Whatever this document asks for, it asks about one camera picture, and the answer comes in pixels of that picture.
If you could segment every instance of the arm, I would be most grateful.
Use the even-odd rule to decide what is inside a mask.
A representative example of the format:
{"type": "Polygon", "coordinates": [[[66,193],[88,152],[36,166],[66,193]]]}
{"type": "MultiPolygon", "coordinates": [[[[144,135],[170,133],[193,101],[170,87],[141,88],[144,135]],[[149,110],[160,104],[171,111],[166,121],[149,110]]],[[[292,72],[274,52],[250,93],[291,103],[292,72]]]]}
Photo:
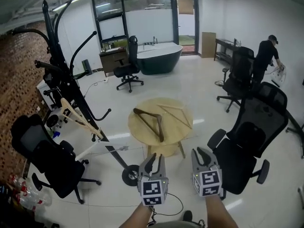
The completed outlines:
{"type": "Polygon", "coordinates": [[[283,67],[281,66],[281,61],[280,61],[280,59],[279,59],[279,54],[278,54],[278,52],[277,52],[277,49],[275,49],[275,53],[274,53],[274,56],[275,56],[275,60],[276,60],[276,63],[277,63],[277,65],[278,65],[278,67],[280,68],[280,69],[283,69],[283,67]]]}
{"type": "Polygon", "coordinates": [[[218,195],[206,197],[208,228],[238,228],[218,195]]]}
{"type": "Polygon", "coordinates": [[[152,211],[142,203],[119,228],[146,228],[152,211]]]}

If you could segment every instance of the black cap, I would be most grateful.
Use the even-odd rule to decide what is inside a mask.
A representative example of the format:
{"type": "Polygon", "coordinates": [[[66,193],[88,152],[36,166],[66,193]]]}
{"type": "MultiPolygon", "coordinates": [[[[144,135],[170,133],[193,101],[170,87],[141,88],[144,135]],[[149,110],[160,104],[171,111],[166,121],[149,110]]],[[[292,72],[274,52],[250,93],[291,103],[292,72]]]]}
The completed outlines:
{"type": "Polygon", "coordinates": [[[277,44],[279,44],[279,42],[277,41],[277,39],[276,39],[276,37],[275,37],[274,35],[270,35],[270,36],[268,37],[268,40],[273,40],[273,41],[275,41],[277,44]]]}

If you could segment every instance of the glass door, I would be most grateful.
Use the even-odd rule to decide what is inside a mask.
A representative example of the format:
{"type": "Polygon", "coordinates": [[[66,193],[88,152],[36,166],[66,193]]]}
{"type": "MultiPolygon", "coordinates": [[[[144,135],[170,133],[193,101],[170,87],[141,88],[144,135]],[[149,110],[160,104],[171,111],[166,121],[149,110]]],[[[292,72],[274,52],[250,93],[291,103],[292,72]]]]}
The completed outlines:
{"type": "Polygon", "coordinates": [[[198,0],[176,0],[176,42],[183,46],[182,55],[198,53],[199,12],[198,0]]]}

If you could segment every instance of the white tile floor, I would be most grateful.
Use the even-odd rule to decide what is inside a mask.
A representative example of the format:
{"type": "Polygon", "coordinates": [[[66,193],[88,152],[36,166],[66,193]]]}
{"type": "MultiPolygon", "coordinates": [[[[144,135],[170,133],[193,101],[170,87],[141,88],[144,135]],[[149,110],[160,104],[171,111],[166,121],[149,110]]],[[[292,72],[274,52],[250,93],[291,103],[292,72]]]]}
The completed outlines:
{"type": "MultiPolygon", "coordinates": [[[[146,148],[136,141],[127,126],[128,115],[140,102],[154,97],[170,97],[181,100],[194,116],[193,132],[183,140],[186,159],[179,152],[166,158],[166,173],[169,178],[169,192],[177,195],[183,202],[185,210],[193,212],[194,220],[205,219],[206,206],[204,199],[195,193],[191,183],[192,148],[207,147],[211,135],[219,128],[230,130],[238,115],[238,107],[232,106],[225,112],[227,100],[216,101],[216,96],[225,92],[214,85],[216,80],[223,78],[223,65],[212,59],[201,59],[199,56],[181,57],[174,71],[167,75],[145,76],[139,74],[144,85],[133,84],[130,94],[127,88],[116,90],[120,80],[112,76],[107,83],[99,83],[90,88],[86,100],[96,117],[101,117],[108,108],[112,112],[97,124],[109,139],[116,143],[130,146],[130,150],[120,152],[127,164],[140,164],[146,156],[146,148]]],[[[79,81],[85,93],[88,87],[103,80],[104,74],[95,73],[79,81]]],[[[91,134],[74,123],[63,124],[61,140],[70,142],[76,154],[92,144],[91,134]]],[[[240,195],[228,193],[224,204],[239,227],[250,228],[298,228],[304,222],[303,211],[297,188],[304,183],[304,160],[300,158],[298,138],[291,133],[282,132],[265,150],[262,158],[257,161],[256,169],[261,167],[264,159],[270,161],[268,178],[263,185],[251,179],[240,195]]],[[[46,219],[59,223],[67,228],[117,228],[135,210],[140,203],[136,188],[126,186],[121,178],[122,167],[110,154],[91,154],[84,177],[99,179],[102,186],[95,184],[79,185],[85,204],[77,202],[74,193],[60,199],[53,191],[53,203],[37,219],[46,219]]],[[[29,176],[35,171],[31,165],[29,176]]],[[[157,212],[173,214],[181,205],[173,197],[168,196],[157,212]]],[[[156,216],[157,221],[178,219],[179,216],[156,216]]]]}

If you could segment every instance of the brick wall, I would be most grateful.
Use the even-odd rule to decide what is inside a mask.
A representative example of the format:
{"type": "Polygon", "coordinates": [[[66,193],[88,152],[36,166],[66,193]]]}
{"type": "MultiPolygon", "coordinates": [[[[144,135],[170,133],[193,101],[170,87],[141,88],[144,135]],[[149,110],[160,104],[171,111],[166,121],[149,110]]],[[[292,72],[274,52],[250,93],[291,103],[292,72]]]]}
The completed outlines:
{"type": "MultiPolygon", "coordinates": [[[[26,28],[46,33],[44,22],[26,28]]],[[[36,89],[44,70],[37,69],[34,61],[49,62],[49,58],[45,40],[35,33],[0,36],[0,181],[7,180],[11,173],[21,175],[25,165],[25,158],[11,146],[14,121],[23,114],[38,113],[43,117],[48,111],[36,89]]]]}

